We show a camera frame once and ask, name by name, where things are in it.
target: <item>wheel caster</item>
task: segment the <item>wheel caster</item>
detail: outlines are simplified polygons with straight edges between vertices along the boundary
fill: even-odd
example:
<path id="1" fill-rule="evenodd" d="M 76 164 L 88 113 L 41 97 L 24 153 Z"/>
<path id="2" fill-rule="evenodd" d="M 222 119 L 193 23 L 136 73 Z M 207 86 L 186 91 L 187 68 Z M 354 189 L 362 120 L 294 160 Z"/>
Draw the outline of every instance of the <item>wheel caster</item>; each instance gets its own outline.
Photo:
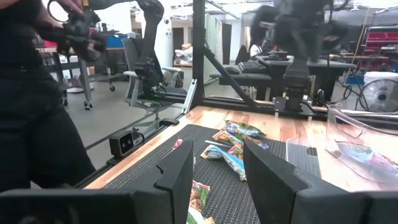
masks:
<path id="1" fill-rule="evenodd" d="M 85 110 L 92 110 L 93 109 L 93 105 L 91 103 L 84 102 L 83 104 L 85 106 Z"/>

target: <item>transparent container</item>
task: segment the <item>transparent container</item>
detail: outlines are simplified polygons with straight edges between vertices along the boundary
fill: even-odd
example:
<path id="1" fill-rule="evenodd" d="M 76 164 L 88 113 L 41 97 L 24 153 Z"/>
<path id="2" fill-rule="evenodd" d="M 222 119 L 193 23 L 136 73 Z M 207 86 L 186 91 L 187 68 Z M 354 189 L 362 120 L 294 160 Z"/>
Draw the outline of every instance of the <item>transparent container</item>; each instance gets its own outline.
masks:
<path id="1" fill-rule="evenodd" d="M 398 187 L 398 134 L 361 123 L 331 105 L 325 149 L 355 174 L 378 183 L 377 186 Z"/>

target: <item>office chair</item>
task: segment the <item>office chair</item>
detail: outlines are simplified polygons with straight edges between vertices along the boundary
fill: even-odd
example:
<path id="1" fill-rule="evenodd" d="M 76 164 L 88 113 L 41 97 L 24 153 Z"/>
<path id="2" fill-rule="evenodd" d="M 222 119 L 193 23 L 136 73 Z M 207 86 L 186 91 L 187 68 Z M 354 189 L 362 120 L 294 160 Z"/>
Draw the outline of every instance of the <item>office chair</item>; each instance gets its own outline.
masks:
<path id="1" fill-rule="evenodd" d="M 145 123 L 135 124 L 134 128 L 138 127 L 148 127 L 143 133 L 146 135 L 156 129 L 158 129 L 162 125 L 171 125 L 171 124 L 178 124 L 176 119 L 160 119 L 159 112 L 167 109 L 168 107 L 172 106 L 173 103 L 166 102 L 166 101 L 153 101 L 153 100 L 144 100 L 139 98 L 139 94 L 142 92 L 142 82 L 134 72 L 136 62 L 139 59 L 139 49 L 138 44 L 134 43 L 135 39 L 133 38 L 126 38 L 123 39 L 123 46 L 124 52 L 126 54 L 127 65 L 129 67 L 129 71 L 124 72 L 124 75 L 130 76 L 129 88 L 126 92 L 126 102 L 129 106 L 135 108 L 145 109 L 147 114 L 155 114 L 155 120 L 149 121 Z M 163 68 L 168 72 L 177 72 L 181 73 L 180 70 L 176 70 L 174 68 Z M 187 91 L 182 88 L 174 88 L 173 86 L 165 86 L 165 90 L 167 93 L 177 93 L 186 95 Z"/>

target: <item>hand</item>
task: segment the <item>hand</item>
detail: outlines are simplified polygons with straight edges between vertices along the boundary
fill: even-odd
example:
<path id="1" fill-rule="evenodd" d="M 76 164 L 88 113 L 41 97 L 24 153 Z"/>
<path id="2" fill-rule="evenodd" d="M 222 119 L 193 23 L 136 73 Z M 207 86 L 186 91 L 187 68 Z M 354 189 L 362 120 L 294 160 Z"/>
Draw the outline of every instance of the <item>hand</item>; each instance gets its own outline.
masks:
<path id="1" fill-rule="evenodd" d="M 81 0 L 57 0 L 62 7 L 69 7 L 71 10 L 83 14 L 83 3 Z"/>

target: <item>floor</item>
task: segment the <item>floor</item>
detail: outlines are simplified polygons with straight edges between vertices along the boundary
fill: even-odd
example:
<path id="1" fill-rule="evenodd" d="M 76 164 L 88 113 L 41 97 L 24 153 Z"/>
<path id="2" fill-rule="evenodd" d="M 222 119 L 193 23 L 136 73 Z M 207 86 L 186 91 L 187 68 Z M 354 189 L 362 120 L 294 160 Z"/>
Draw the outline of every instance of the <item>floor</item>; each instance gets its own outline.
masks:
<path id="1" fill-rule="evenodd" d="M 182 68 L 184 71 L 184 89 L 188 90 L 192 79 L 192 69 Z M 67 111 L 80 133 L 85 144 L 89 146 L 101 138 L 104 138 L 115 131 L 141 119 L 146 115 L 144 109 L 132 108 L 125 101 L 125 92 L 128 88 L 127 82 L 114 82 L 116 91 L 110 92 L 109 85 L 105 82 L 94 83 L 93 110 L 85 111 L 83 107 L 83 94 L 69 94 Z M 343 97 L 344 88 L 337 84 L 333 94 L 333 101 Z M 217 81 L 205 87 L 205 95 L 217 95 L 238 97 L 230 86 L 220 86 Z M 343 108 L 354 109 L 355 96 L 350 96 L 346 101 L 341 102 Z M 160 113 L 160 118 L 173 118 L 181 112 L 182 105 L 176 104 Z M 154 116 L 145 121 L 152 121 Z M 99 143 L 88 150 L 88 155 L 96 168 L 103 166 L 106 161 L 112 158 L 108 141 Z"/>

